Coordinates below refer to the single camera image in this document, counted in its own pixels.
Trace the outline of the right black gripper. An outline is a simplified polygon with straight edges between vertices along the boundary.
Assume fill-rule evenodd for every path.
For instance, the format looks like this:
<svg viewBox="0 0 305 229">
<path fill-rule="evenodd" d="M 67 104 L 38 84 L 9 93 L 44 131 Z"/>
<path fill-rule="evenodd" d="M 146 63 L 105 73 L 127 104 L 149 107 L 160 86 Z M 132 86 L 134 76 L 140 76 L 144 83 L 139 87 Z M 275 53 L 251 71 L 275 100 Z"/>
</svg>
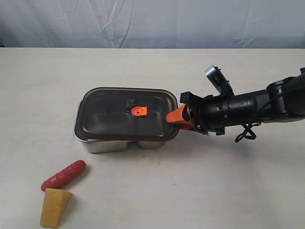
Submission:
<svg viewBox="0 0 305 229">
<path fill-rule="evenodd" d="M 176 124 L 181 130 L 188 130 L 208 136 L 225 134 L 225 119 L 228 115 L 228 98 L 208 95 L 199 97 L 191 92 L 180 95 L 181 107 L 166 116 L 166 122 Z"/>
</svg>

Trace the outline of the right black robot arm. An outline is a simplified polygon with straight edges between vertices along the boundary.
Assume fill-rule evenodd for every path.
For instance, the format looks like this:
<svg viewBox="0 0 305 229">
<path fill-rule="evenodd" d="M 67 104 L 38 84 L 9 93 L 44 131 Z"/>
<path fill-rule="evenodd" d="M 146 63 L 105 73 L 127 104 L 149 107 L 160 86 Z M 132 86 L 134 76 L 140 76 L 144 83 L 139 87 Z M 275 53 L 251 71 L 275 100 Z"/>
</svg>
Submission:
<svg viewBox="0 0 305 229">
<path fill-rule="evenodd" d="M 166 121 L 181 129 L 203 135 L 209 132 L 224 135 L 225 128 L 240 125 L 244 128 L 235 139 L 254 140 L 252 127 L 261 123 L 289 123 L 305 118 L 305 70 L 299 76 L 287 77 L 266 89 L 235 95 L 220 68 L 212 65 L 205 75 L 219 92 L 218 96 L 199 97 L 191 92 L 180 96 L 182 106 L 170 112 Z"/>
</svg>

